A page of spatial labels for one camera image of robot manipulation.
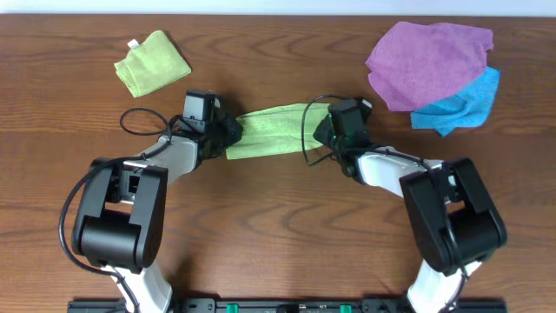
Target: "yellow-green cloth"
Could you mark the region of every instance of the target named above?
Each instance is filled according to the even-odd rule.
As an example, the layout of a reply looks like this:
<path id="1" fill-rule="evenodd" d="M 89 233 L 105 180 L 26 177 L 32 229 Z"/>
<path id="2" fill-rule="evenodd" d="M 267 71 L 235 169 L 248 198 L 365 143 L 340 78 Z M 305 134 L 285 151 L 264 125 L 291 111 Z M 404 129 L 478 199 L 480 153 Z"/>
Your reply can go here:
<path id="1" fill-rule="evenodd" d="M 314 130 L 328 114 L 329 103 L 314 103 L 305 117 L 305 149 L 322 146 L 313 138 Z M 264 157 L 301 151 L 301 118 L 306 103 L 283 105 L 238 117 L 243 137 L 226 149 L 228 160 Z"/>
<path id="2" fill-rule="evenodd" d="M 114 66 L 116 74 L 128 86 L 133 97 L 147 95 L 191 72 L 189 65 L 161 30 L 150 34 Z"/>

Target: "light green towel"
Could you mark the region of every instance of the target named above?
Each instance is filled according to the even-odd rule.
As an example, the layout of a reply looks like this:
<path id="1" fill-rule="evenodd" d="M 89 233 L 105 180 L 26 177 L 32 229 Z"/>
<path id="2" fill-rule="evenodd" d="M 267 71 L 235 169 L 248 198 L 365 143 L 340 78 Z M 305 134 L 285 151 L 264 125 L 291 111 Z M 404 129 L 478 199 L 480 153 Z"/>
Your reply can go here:
<path id="1" fill-rule="evenodd" d="M 322 146 L 313 138 L 314 130 L 328 114 L 329 103 L 314 103 L 305 117 L 305 149 Z M 226 149 L 228 160 L 263 157 L 301 151 L 301 118 L 306 103 L 283 105 L 238 117 L 243 137 Z"/>
<path id="2" fill-rule="evenodd" d="M 128 86 L 133 97 L 147 95 L 191 72 L 189 65 L 161 30 L 150 34 L 114 66 L 116 74 Z"/>

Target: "white wall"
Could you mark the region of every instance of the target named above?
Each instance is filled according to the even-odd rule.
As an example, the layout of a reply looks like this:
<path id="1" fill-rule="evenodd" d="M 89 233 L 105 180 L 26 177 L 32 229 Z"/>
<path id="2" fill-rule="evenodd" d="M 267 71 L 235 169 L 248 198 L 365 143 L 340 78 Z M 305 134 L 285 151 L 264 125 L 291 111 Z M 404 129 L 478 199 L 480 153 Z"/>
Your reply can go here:
<path id="1" fill-rule="evenodd" d="M 0 13 L 556 17 L 556 0 L 0 0 Z"/>

